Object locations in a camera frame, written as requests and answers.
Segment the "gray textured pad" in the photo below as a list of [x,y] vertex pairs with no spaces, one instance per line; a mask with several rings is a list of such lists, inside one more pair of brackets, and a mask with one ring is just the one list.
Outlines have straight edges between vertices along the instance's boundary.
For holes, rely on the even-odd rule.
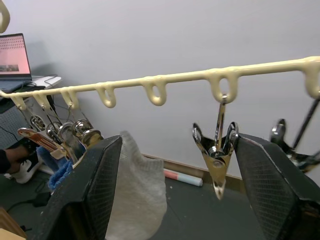
[[239,134],[235,152],[266,239],[320,239],[319,187],[274,143]]
[[104,139],[55,190],[34,240],[104,240],[113,206],[122,147],[120,136]]

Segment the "white sock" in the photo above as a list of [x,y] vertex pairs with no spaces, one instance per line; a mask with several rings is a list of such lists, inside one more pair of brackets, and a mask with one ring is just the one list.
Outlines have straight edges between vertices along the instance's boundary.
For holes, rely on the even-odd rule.
[[142,156],[132,136],[121,132],[122,148],[107,240],[147,240],[167,210],[164,164]]

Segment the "blue cloth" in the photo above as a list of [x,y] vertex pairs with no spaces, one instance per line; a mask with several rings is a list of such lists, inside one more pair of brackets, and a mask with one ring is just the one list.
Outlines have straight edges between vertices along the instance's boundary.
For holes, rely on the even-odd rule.
[[42,146],[36,148],[36,153],[53,172],[58,171],[59,168],[67,162],[65,157],[59,160],[55,159],[51,156],[50,152]]
[[73,164],[67,161],[58,171],[56,171],[49,179],[48,187],[51,191],[55,190],[57,186],[72,172]]

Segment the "laptop screen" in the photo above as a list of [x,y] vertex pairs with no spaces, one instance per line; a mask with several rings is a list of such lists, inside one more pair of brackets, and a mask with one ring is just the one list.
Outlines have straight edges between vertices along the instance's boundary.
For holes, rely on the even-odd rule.
[[23,35],[0,36],[0,76],[29,74],[30,68]]

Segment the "metal clothespin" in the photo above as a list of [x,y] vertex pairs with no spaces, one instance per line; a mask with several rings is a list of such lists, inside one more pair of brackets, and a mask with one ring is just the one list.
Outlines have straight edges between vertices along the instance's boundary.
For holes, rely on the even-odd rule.
[[298,131],[298,134],[294,140],[292,147],[285,142],[285,134],[287,130],[287,123],[285,119],[278,120],[277,124],[272,128],[270,134],[270,142],[277,144],[286,154],[286,156],[296,165],[302,172],[307,173],[311,171],[315,166],[320,164],[320,152],[316,152],[314,155],[305,155],[297,153],[297,147],[306,132],[306,129],[317,110],[320,98],[315,99],[309,109],[303,124]]
[[214,139],[203,136],[200,127],[196,123],[193,124],[192,128],[193,139],[209,169],[213,188],[219,200],[224,195],[226,174],[234,151],[234,144],[239,135],[238,124],[232,122],[228,127],[226,136],[222,138],[225,110],[226,104],[221,103]]

